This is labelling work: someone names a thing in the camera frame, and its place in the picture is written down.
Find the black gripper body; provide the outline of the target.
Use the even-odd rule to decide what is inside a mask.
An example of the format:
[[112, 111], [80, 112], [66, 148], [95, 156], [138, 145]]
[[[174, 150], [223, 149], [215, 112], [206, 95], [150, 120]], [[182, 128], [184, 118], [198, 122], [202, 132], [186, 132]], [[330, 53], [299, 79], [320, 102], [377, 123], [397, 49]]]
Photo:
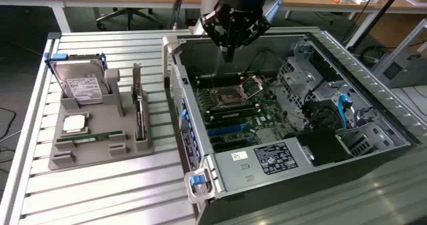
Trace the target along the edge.
[[219, 0], [215, 11], [220, 22], [226, 25], [230, 42], [230, 21], [236, 17], [251, 17], [258, 20], [263, 14], [266, 0]]

